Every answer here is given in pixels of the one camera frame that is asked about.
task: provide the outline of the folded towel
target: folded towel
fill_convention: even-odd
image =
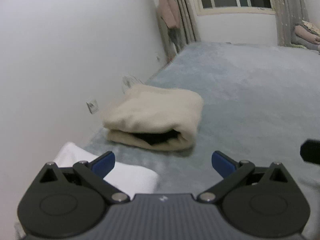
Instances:
[[[304,27],[308,32],[320,37],[320,29],[317,26],[315,26],[313,23],[301,21],[296,23],[296,25],[300,25]]]
[[[97,158],[72,142],[66,143],[55,158],[59,167],[70,167],[74,163]],[[105,181],[123,191],[132,199],[137,193],[153,193],[159,182],[159,175],[145,167],[116,162],[113,170],[103,178]]]
[[[111,141],[146,149],[175,151],[193,146],[203,100],[189,90],[136,84],[124,101],[104,112]]]
[[[293,44],[303,45],[306,48],[311,49],[311,50],[318,50],[318,45],[312,44],[312,43],[304,40],[303,38],[300,38],[294,32],[292,32],[291,42]]]
[[[312,44],[320,45],[320,37],[308,32],[304,27],[300,25],[297,25],[294,28],[294,33]]]

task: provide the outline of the windowsill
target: windowsill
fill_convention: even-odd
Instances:
[[[219,7],[210,9],[200,9],[200,11],[197,12],[199,16],[225,13],[257,13],[271,15],[276,14],[276,12],[271,8],[261,7]]]

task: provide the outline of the pillow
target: pillow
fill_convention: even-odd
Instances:
[[[317,41],[318,38],[320,38],[320,37],[308,32],[307,30],[305,30],[304,27],[297,25],[294,28],[294,32],[295,32],[295,34],[297,34],[299,37],[303,38],[304,40],[306,40],[312,44],[320,45],[320,41]]]
[[[312,50],[318,50],[318,45],[316,44],[312,44],[310,42],[307,42],[306,40],[304,40],[303,38],[300,38],[299,36],[297,36],[294,32],[292,32],[292,36],[291,36],[291,42],[293,44],[297,44],[297,45],[303,45],[305,46],[307,49],[312,49]]]
[[[311,33],[320,36],[320,29],[315,26],[313,23],[302,21],[302,24],[307,27]]]

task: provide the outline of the pink garment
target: pink garment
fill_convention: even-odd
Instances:
[[[297,25],[294,29],[294,32],[304,40],[312,44],[320,45],[320,37],[308,32],[304,27]]]
[[[159,13],[169,29],[179,28],[179,6],[175,0],[159,0]]]

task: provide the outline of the gray curtain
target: gray curtain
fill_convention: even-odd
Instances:
[[[180,28],[169,29],[168,34],[179,52],[191,42],[200,41],[196,20],[189,0],[175,0],[180,9]]]
[[[276,10],[278,44],[291,46],[291,35],[295,24],[309,21],[304,0],[273,0]]]

